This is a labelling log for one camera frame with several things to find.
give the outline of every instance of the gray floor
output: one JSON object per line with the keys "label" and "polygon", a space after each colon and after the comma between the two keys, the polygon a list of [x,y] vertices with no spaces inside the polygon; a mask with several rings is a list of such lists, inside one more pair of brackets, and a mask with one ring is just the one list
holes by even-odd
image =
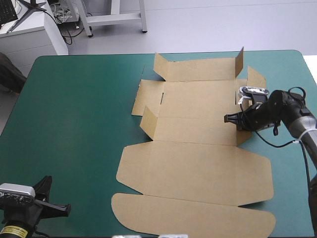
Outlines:
{"label": "gray floor", "polygon": [[[106,0],[86,0],[104,14]],[[145,0],[148,33],[140,24],[94,27],[69,47],[72,55],[295,49],[317,55],[317,0]],[[138,9],[121,0],[121,12]]]}

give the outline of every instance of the white desk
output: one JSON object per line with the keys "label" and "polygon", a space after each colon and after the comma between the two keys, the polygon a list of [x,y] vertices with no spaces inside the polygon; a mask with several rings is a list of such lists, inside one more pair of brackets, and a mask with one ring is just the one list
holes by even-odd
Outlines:
{"label": "white desk", "polygon": [[[43,8],[53,15],[48,3]],[[18,17],[25,11],[26,8],[22,6]],[[0,52],[6,54],[25,76],[29,74],[37,57],[68,55],[67,45],[56,24],[44,12],[33,13],[13,32],[7,34],[13,24],[14,22],[9,22],[0,29]]]}

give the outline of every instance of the black cable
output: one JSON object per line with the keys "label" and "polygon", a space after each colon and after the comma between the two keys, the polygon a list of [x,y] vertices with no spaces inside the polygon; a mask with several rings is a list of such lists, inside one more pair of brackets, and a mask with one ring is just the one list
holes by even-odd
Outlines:
{"label": "black cable", "polygon": [[37,230],[35,230],[34,233],[37,234],[37,235],[40,235],[40,236],[44,236],[44,237],[46,237],[46,238],[51,238],[48,234],[45,234],[45,233],[43,233],[43,232],[39,232],[39,231],[37,231]]}
{"label": "black cable", "polygon": [[70,33],[69,33],[69,30],[67,30],[67,32],[68,32],[68,35],[69,35],[69,37],[70,37],[70,43],[68,43],[68,42],[66,41],[66,39],[65,39],[65,43],[68,44],[68,45],[71,45],[71,44],[73,44],[73,38],[71,37],[71,35],[70,35]]}
{"label": "black cable", "polygon": [[264,141],[266,144],[268,144],[268,145],[270,145],[270,146],[273,146],[273,147],[275,147],[275,148],[282,148],[282,147],[287,146],[287,145],[293,143],[294,141],[296,141],[296,140],[291,140],[291,141],[289,141],[289,142],[287,142],[287,143],[285,143],[285,144],[283,144],[283,145],[274,145],[274,144],[268,142],[268,141],[265,140],[256,130],[254,130],[254,128],[251,126],[251,123],[250,123],[250,121],[249,121],[249,118],[247,117],[247,115],[245,114],[245,112],[244,112],[244,110],[243,110],[243,108],[242,108],[242,104],[240,104],[240,108],[241,108],[241,111],[242,111],[243,116],[244,116],[245,119],[248,121],[251,130],[254,131],[254,132],[259,136],[259,138],[261,138],[261,140]]}
{"label": "black cable", "polygon": [[307,188],[308,188],[308,195],[309,195],[310,194],[311,178],[309,176],[308,161],[307,161],[307,156],[306,156],[306,152],[305,152],[305,147],[304,147],[302,141],[299,141],[299,143],[301,145],[303,156],[304,156],[304,161],[305,161],[305,169],[306,169],[306,177],[307,177]]}
{"label": "black cable", "polygon": [[[55,19],[54,19],[48,12],[46,12],[46,11],[44,11],[44,10],[41,10],[41,11],[44,12],[45,14],[47,14],[47,15],[54,21],[54,23],[57,25],[57,22],[55,21]],[[73,44],[72,38],[74,38],[74,37],[80,35],[80,34],[84,31],[84,29],[85,29],[85,28],[83,28],[78,34],[76,34],[76,35],[74,35],[74,36],[71,36],[71,35],[70,35],[69,30],[67,30],[69,36],[63,36],[62,33],[61,33],[61,31],[60,31],[60,29],[58,29],[58,30],[59,30],[61,36],[63,37],[65,43],[68,44],[68,45],[71,45],[71,44]],[[65,38],[70,38],[70,39],[71,39],[71,43],[68,43]]]}
{"label": "black cable", "polygon": [[84,30],[85,30],[85,28],[81,29],[81,31],[79,33],[77,33],[76,35],[74,35],[74,36],[63,36],[63,37],[74,38],[74,37],[80,35],[80,33],[82,33]]}

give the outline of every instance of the cardboard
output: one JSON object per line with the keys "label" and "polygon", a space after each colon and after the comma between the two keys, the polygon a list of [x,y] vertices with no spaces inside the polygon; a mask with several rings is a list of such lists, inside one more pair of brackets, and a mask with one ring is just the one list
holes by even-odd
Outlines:
{"label": "cardboard", "polygon": [[116,194],[112,209],[126,227],[150,234],[268,237],[271,213],[238,208],[271,199],[267,158],[239,149],[251,137],[224,123],[240,111],[241,86],[265,87],[243,49],[235,58],[173,62],[156,54],[154,71],[165,81],[141,80],[133,115],[152,142],[124,149],[117,180],[144,195]]}
{"label": "cardboard", "polygon": [[117,193],[112,209],[129,229],[190,238],[266,238],[275,217],[265,211],[202,202]]}
{"label": "cardboard", "polygon": [[223,116],[240,110],[240,86],[266,85],[251,67],[248,79],[236,80],[242,67],[243,50],[235,58],[181,62],[156,54],[154,70],[166,82],[141,80],[132,114],[143,116],[140,126],[153,140],[239,145],[251,133],[224,124]]}
{"label": "cardboard", "polygon": [[145,195],[240,206],[273,197],[270,171],[236,146],[152,141],[124,148],[116,178]]}

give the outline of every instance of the yellow label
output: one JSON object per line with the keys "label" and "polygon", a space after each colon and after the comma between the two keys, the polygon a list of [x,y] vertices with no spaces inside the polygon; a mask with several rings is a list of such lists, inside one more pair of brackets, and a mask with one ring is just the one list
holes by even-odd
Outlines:
{"label": "yellow label", "polygon": [[0,232],[0,235],[4,233],[13,234],[21,238],[26,238],[26,236],[28,235],[28,232],[25,229],[21,227],[16,227],[16,226],[4,227],[2,231]]}

